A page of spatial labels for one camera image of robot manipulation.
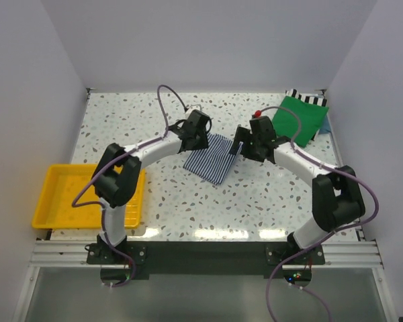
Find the yellow plastic tray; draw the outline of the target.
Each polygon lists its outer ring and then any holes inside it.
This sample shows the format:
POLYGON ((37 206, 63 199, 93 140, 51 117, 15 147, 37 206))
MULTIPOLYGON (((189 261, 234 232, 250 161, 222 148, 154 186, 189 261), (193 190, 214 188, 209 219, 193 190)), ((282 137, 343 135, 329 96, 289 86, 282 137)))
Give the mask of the yellow plastic tray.
MULTIPOLYGON (((32 219, 36 229, 99 229, 101 210, 99 205, 73 208, 71 203, 91 180, 96 164, 53 164, 49 167, 32 219)), ((136 192, 126 206, 124 225, 135 229, 142 217, 142 201, 146 171, 142 170, 136 192)), ((80 202, 97 200, 93 186, 81 197, 80 202)))

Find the blue folded tank top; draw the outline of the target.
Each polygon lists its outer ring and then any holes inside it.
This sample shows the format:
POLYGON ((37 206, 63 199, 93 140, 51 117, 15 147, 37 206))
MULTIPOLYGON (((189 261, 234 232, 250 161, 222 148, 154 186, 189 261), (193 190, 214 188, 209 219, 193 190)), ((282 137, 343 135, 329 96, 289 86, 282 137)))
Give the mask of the blue folded tank top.
POLYGON ((318 134, 328 134, 331 132, 331 126, 329 122, 328 115, 325 116, 325 118, 322 121, 322 125, 320 126, 320 129, 318 130, 318 134))

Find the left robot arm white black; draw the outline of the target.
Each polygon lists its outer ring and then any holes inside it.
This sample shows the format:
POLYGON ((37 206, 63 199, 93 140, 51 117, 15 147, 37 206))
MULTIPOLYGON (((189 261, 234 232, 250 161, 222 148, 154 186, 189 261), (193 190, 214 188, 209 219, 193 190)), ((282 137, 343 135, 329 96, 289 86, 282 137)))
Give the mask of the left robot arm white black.
POLYGON ((101 203, 101 231, 98 245, 111 263, 121 262, 128 255, 124 227, 126 205, 136 192, 143 169, 168 156, 208 147, 211 118, 192 109, 185 118, 166 127, 165 133, 138 144, 110 144, 93 174, 95 194, 101 203))

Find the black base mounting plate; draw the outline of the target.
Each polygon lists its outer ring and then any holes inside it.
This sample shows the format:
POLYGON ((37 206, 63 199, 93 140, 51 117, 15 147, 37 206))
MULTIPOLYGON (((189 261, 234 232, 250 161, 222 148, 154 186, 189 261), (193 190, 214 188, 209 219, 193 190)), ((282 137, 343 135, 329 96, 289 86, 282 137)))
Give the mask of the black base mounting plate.
POLYGON ((135 265, 97 242, 85 246, 86 263, 100 266, 104 282, 148 280, 152 275, 258 275, 289 256, 285 241, 127 241, 135 265))

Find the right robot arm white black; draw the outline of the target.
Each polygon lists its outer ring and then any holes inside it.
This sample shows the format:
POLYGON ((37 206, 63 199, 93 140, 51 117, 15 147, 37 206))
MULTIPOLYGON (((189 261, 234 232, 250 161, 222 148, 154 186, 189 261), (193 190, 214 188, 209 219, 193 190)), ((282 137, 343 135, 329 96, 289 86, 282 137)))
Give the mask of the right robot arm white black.
POLYGON ((302 263, 310 255, 310 246, 365 214, 359 183, 353 179, 355 171, 324 164, 289 137, 278 137, 267 116, 251 119, 250 126, 237 127, 229 153, 282 166, 312 189, 312 218, 289 234, 284 254, 290 262, 302 263))

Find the aluminium front rail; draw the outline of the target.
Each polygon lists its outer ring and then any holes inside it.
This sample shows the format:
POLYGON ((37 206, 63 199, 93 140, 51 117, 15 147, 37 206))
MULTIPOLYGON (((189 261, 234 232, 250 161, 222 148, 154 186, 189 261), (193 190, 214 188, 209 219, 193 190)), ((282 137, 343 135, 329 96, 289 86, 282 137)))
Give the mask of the aluminium front rail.
MULTIPOLYGON (((170 264, 180 266, 256 264, 268 268, 285 258, 284 241, 129 241, 130 257, 139 266, 170 264)), ((108 247, 87 241, 37 241, 30 264, 39 267, 98 266, 117 268, 125 260, 108 247)), ((383 266, 374 241, 333 242, 316 247, 289 261, 290 266, 324 266, 332 268, 381 268, 383 266)))

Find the black white striped folded top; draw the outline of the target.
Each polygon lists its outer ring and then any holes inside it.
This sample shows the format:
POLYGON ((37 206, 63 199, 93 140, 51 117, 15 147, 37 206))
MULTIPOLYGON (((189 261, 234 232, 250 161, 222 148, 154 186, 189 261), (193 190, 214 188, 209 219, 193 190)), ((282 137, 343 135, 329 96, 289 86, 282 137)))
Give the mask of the black white striped folded top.
POLYGON ((296 89, 291 89, 285 92, 281 106, 295 113, 302 123, 302 130, 296 138, 299 146, 304 147, 317 138, 329 110, 323 96, 301 94, 296 89))

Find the blue white striped tank top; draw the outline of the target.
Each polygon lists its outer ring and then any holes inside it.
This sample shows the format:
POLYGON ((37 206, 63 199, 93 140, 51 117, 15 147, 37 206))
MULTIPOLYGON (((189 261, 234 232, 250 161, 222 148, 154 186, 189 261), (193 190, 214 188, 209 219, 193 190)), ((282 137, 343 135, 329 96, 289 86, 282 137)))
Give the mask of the blue white striped tank top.
POLYGON ((221 185, 233 167, 242 143, 235 154, 230 153, 233 141, 220 134, 208 134, 208 148, 192 151, 183 168, 214 185, 221 185))

